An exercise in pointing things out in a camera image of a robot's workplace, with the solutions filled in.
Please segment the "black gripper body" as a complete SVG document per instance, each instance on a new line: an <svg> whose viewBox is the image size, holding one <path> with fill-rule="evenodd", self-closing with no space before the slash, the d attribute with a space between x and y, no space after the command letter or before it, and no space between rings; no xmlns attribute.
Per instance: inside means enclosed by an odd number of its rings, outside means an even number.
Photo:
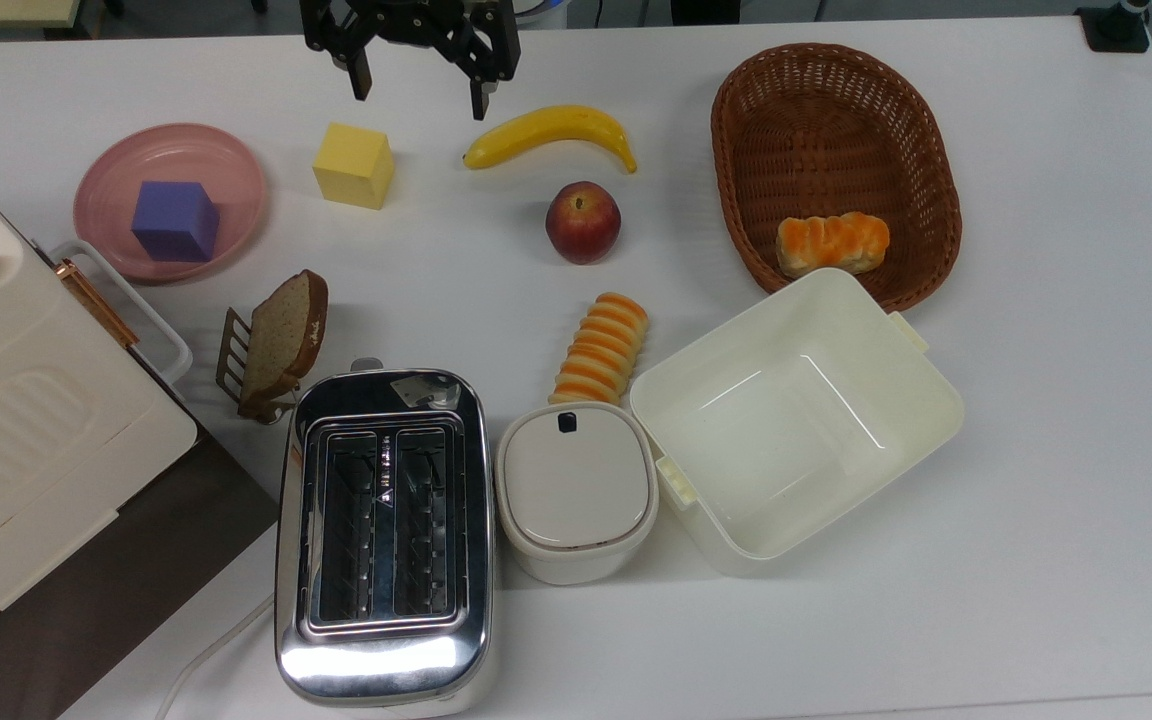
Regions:
<svg viewBox="0 0 1152 720"><path fill-rule="evenodd" d="M498 17L497 1L348 1L338 35L347 44L374 38L419 47L458 47Z"/></svg>

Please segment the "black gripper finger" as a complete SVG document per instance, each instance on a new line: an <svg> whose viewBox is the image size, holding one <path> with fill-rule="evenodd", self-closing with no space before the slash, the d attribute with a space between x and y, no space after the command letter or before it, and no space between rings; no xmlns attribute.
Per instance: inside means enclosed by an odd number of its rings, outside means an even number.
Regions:
<svg viewBox="0 0 1152 720"><path fill-rule="evenodd" d="M460 18L445 35L444 58L467 74L475 120L483 120L488 94L515 77L521 58L515 18Z"/></svg>
<svg viewBox="0 0 1152 720"><path fill-rule="evenodd" d="M332 56L348 73L353 94L364 101L372 88L366 45L376 37L374 18L302 18L303 36L310 50Z"/></svg>

